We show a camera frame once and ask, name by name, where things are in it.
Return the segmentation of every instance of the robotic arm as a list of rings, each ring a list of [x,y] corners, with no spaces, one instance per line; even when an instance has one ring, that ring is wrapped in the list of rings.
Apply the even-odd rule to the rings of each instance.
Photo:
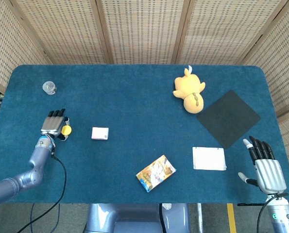
[[[64,111],[65,109],[51,111],[45,119],[41,129],[42,136],[39,138],[29,160],[32,169],[0,181],[0,203],[14,198],[20,191],[33,188],[42,183],[44,166],[48,158],[54,153],[55,138],[66,140],[68,137],[61,133],[64,125],[69,125],[69,118],[63,116]]]
[[[247,139],[244,139],[243,143],[246,145],[255,166],[257,180],[247,178],[241,172],[239,172],[238,175],[245,183],[259,187],[260,190],[267,195],[266,204],[275,233],[289,233],[289,203],[283,197],[287,195],[283,194],[287,186],[281,166],[279,162],[275,160],[269,144],[254,139],[252,136],[249,138],[252,144]],[[259,232],[259,221],[260,215],[258,218],[257,233]]]

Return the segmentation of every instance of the black mouse pad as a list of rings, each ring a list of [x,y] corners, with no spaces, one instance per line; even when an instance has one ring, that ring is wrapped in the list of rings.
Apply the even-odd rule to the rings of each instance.
[[[228,148],[254,126],[260,116],[231,90],[200,112],[197,119],[223,148]]]

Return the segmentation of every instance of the yellow plush toy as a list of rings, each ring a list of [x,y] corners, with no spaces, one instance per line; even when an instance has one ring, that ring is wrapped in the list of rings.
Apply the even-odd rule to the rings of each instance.
[[[197,75],[191,74],[188,69],[184,70],[185,76],[174,80],[174,96],[184,99],[184,108],[189,113],[199,113],[204,108],[204,100],[200,93],[204,90],[205,83],[201,83]]]

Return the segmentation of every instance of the teal table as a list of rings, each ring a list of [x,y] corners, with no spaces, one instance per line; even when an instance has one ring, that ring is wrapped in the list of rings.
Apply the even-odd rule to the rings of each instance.
[[[255,178],[242,143],[253,135],[272,145],[289,193],[289,163],[271,96],[261,69],[251,66],[193,66],[206,88],[204,108],[234,90],[261,117],[225,150],[226,171],[194,170],[192,147],[220,144],[175,98],[174,79],[183,65],[19,66],[11,76],[0,110],[0,180],[28,170],[27,162],[50,110],[66,108],[72,134],[56,141],[56,156],[67,168],[65,203],[263,202],[258,188],[237,173]],[[42,90],[53,81],[57,93]],[[108,127],[107,141],[91,140],[92,127]],[[166,155],[177,172],[147,193],[136,174]],[[15,202],[55,202],[64,173],[49,160],[45,180]]]

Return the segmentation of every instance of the floor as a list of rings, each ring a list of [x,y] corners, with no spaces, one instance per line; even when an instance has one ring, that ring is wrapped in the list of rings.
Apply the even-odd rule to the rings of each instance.
[[[5,203],[0,205],[0,233],[15,233],[30,221],[32,203]],[[45,212],[52,204],[37,203],[33,208],[32,218]],[[61,204],[59,223],[55,233],[81,233],[87,221],[88,204]],[[236,230],[239,233],[255,233],[258,212],[261,207],[237,207],[234,205]],[[197,206],[189,205],[191,232],[198,232]],[[58,206],[42,219],[26,228],[24,233],[51,233],[58,219]],[[229,221],[226,204],[203,204],[205,233],[229,233]],[[271,220],[265,211],[260,224],[261,233],[273,233]]]

